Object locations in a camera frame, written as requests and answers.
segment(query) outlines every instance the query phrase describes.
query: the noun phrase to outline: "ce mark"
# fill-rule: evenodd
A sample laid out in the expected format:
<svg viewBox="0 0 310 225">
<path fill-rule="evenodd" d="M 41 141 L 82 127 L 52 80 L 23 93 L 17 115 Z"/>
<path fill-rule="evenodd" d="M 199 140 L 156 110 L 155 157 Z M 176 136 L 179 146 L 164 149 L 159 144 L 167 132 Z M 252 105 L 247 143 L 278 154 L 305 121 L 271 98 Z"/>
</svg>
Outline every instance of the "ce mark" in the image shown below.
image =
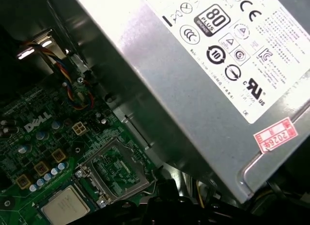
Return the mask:
<svg viewBox="0 0 310 225">
<path fill-rule="evenodd" d="M 240 3 L 240 9 L 242 12 L 245 11 L 246 4 L 250 4 L 251 6 L 253 5 L 251 1 L 248 1 L 248 0 L 243 1 L 242 3 Z M 250 18 L 250 21 L 253 22 L 254 18 L 256 18 L 257 15 L 262 15 L 262 12 L 257 11 L 257 10 L 251 11 L 248 17 Z"/>
</svg>

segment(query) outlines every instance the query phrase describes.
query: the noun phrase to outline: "silver metal casing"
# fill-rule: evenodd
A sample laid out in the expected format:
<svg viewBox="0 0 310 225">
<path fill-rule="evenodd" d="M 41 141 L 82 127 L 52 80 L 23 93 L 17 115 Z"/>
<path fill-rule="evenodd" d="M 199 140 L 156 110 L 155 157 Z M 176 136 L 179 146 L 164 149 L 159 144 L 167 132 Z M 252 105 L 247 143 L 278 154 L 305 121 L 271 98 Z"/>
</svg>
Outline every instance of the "silver metal casing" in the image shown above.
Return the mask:
<svg viewBox="0 0 310 225">
<path fill-rule="evenodd" d="M 279 1 L 310 33 L 310 0 Z M 78 2 L 130 66 L 102 81 L 168 164 L 243 203 L 309 135 L 309 72 L 249 124 L 145 0 Z M 298 137 L 261 154 L 253 135 L 286 117 Z"/>
</svg>

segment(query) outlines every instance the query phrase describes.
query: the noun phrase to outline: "power supply label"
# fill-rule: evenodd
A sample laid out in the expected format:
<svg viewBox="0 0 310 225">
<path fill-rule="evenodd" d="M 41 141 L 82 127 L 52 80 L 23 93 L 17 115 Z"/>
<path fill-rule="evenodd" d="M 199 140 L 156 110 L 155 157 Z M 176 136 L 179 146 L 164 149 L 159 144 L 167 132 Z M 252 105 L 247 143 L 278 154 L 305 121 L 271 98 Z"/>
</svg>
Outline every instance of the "power supply label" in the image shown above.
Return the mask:
<svg viewBox="0 0 310 225">
<path fill-rule="evenodd" d="M 310 69 L 310 36 L 278 0 L 147 0 L 254 123 Z"/>
</svg>

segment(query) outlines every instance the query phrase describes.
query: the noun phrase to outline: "white connector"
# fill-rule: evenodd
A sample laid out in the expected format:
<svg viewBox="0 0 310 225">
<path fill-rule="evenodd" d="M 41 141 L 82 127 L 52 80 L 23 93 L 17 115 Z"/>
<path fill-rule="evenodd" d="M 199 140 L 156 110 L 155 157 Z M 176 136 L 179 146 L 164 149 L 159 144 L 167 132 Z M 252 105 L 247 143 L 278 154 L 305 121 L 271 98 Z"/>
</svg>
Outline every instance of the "white connector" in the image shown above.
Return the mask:
<svg viewBox="0 0 310 225">
<path fill-rule="evenodd" d="M 84 135 L 86 132 L 88 132 L 88 129 L 84 126 L 82 122 L 78 122 L 72 126 L 73 131 L 77 135 Z"/>
</svg>

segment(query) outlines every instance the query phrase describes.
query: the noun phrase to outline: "red sticker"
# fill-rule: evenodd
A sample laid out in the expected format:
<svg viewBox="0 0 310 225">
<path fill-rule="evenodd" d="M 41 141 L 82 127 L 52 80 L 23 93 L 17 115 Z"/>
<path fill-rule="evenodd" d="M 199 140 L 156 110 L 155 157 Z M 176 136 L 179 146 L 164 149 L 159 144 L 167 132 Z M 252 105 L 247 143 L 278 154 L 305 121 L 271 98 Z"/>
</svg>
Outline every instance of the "red sticker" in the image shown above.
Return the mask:
<svg viewBox="0 0 310 225">
<path fill-rule="evenodd" d="M 281 120 L 254 135 L 262 153 L 273 151 L 298 136 L 290 118 Z"/>
</svg>

